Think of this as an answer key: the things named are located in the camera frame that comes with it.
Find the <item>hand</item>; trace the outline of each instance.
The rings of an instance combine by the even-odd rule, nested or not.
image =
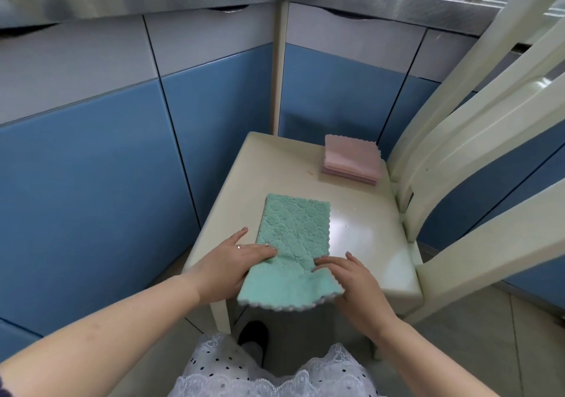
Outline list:
[[[235,296],[240,292],[251,266],[278,253],[275,247],[268,244],[236,245],[247,231],[247,227],[244,227],[234,233],[185,273],[200,298],[200,304]]]
[[[345,256],[316,258],[314,270],[331,271],[345,289],[343,296],[335,299],[336,306],[357,330],[375,342],[385,328],[400,320],[371,272],[351,253]]]

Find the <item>left hand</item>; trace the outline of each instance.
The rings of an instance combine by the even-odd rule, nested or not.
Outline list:
[[[278,253],[275,247],[261,244],[236,245],[247,227],[234,233],[185,274],[194,286],[200,304],[229,299],[240,292],[249,269]]]

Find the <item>forearm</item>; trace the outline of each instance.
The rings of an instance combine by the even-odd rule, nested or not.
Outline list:
[[[401,320],[383,329],[373,341],[418,397],[497,397]]]
[[[17,397],[104,397],[198,302],[186,276],[169,278],[9,358],[0,364],[4,387]]]

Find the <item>right hand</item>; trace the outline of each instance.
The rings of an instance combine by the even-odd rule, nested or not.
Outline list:
[[[314,270],[330,270],[345,290],[335,299],[336,306],[357,330],[375,342],[384,329],[400,320],[371,272],[351,253],[345,256],[315,258]]]

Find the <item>black slipper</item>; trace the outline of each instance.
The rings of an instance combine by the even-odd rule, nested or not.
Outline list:
[[[269,330],[267,326],[261,321],[252,321],[245,324],[241,330],[240,337],[237,339],[237,344],[242,346],[244,343],[255,342],[263,350],[263,359],[261,366],[265,363],[265,354],[267,353],[267,344],[269,343]]]

